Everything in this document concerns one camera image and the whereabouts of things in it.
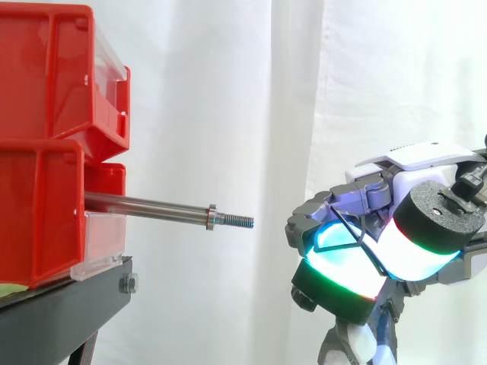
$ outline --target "white plastic casing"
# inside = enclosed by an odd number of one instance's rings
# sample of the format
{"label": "white plastic casing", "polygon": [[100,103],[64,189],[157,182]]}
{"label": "white plastic casing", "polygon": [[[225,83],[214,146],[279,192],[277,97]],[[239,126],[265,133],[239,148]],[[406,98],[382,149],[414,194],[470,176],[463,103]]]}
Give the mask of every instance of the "white plastic casing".
{"label": "white plastic casing", "polygon": [[71,278],[77,281],[122,264],[125,249],[126,216],[85,212],[86,245],[84,261],[71,267]]}
{"label": "white plastic casing", "polygon": [[422,142],[397,148],[386,154],[360,162],[357,166],[381,161],[389,161],[402,170],[413,171],[464,161],[485,162],[485,159],[471,150],[455,144]]}

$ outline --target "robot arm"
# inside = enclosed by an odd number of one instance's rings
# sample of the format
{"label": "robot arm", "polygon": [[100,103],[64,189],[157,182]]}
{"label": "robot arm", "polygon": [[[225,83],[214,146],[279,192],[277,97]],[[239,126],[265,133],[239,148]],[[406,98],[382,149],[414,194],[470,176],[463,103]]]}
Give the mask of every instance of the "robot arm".
{"label": "robot arm", "polygon": [[[485,233],[473,236],[460,253],[455,252],[453,259],[441,265],[443,267],[440,270],[418,281],[401,280],[388,271],[381,271],[384,266],[378,257],[380,252],[375,249],[374,243],[370,243],[370,239],[377,241],[394,211],[412,188],[426,181],[436,182],[443,187],[452,186],[464,171],[485,165],[486,155],[485,150],[472,152],[450,144],[421,143],[406,146],[360,163],[345,172],[345,185],[319,192],[294,210],[288,219],[285,233],[289,246],[296,248],[304,259],[293,278],[291,295],[302,309],[312,312],[320,305],[337,316],[336,326],[328,332],[323,342],[318,363],[338,365],[370,361],[374,365],[395,364],[394,326],[403,311],[404,297],[419,295],[428,284],[451,284],[471,278],[487,266]],[[471,204],[470,208],[461,208],[480,210],[483,215],[482,208],[487,206],[487,199],[482,191],[471,200],[475,204],[463,199],[457,204]],[[347,236],[350,242],[340,240],[340,234],[333,236],[333,231],[345,232],[341,228],[330,229],[338,226],[347,226],[349,233],[355,231],[355,240],[351,240],[350,234]],[[325,247],[321,239],[323,236],[326,236],[323,239],[326,241]],[[360,248],[364,249],[362,261],[369,259],[377,269],[369,276],[360,265],[355,265],[356,260],[343,261],[346,255],[356,256],[345,253],[347,250],[360,252]],[[346,280],[337,280],[333,285],[326,279],[336,279],[333,276],[337,275],[336,272],[321,271],[321,276],[314,273],[314,269],[320,269],[318,265],[313,265],[316,255],[333,257],[325,260],[327,268],[332,268],[338,260],[341,268],[345,268],[339,275],[352,273],[355,281],[365,276],[369,283],[380,283],[380,290],[373,298],[368,295],[370,300],[366,301],[363,293],[358,292],[358,287],[346,286]],[[326,288],[324,294],[318,287]]]}

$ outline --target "screw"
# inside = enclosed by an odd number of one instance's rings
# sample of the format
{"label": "screw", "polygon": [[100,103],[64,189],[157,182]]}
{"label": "screw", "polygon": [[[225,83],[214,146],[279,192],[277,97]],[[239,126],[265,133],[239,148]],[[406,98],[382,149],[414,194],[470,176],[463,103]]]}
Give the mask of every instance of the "screw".
{"label": "screw", "polygon": [[242,228],[253,228],[254,219],[252,217],[244,217],[242,215],[217,213],[216,224]]}
{"label": "screw", "polygon": [[255,220],[252,217],[218,213],[216,205],[212,204],[208,208],[208,221],[206,223],[206,229],[213,230],[216,224],[220,224],[221,226],[253,228],[254,222]]}
{"label": "screw", "polygon": [[138,275],[131,272],[122,280],[122,292],[125,294],[134,294],[138,290]]}

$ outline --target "metal rod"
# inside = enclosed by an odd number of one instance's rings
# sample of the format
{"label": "metal rod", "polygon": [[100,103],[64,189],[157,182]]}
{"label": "metal rod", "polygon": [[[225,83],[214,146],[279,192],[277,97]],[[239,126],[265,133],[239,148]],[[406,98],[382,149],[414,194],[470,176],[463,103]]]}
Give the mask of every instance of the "metal rod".
{"label": "metal rod", "polygon": [[85,192],[84,206],[88,211],[100,211],[135,215],[188,224],[206,226],[213,230],[216,224],[243,228],[253,228],[254,219],[240,215],[218,213],[216,205],[208,208],[193,207],[152,200],[129,198],[121,195],[102,194],[99,192]]}

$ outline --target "green led light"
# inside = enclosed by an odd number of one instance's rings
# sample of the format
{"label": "green led light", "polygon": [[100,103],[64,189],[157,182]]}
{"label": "green led light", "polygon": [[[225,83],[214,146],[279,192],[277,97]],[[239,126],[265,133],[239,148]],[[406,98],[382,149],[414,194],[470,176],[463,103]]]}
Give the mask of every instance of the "green led light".
{"label": "green led light", "polygon": [[[358,234],[361,230],[352,226]],[[339,246],[353,243],[353,236],[341,223],[334,223],[325,227],[316,237],[319,247]],[[367,234],[364,236],[367,246],[376,246],[374,239]],[[337,249],[327,252],[314,252],[307,254],[310,265],[328,279],[336,282],[350,291],[364,297],[374,299],[383,287],[386,278],[380,276],[376,268],[360,247]]]}

